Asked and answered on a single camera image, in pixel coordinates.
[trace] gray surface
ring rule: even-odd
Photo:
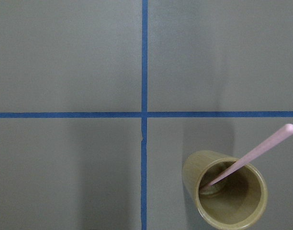
[[[293,0],[150,0],[149,111],[293,110]]]
[[[0,112],[140,111],[141,2],[0,0]]]
[[[0,119],[0,230],[137,230],[140,119]]]
[[[293,118],[151,118],[148,121],[148,229],[214,230],[182,185],[184,160],[198,150],[241,157]],[[293,230],[293,136],[255,159],[269,199],[252,230]]]

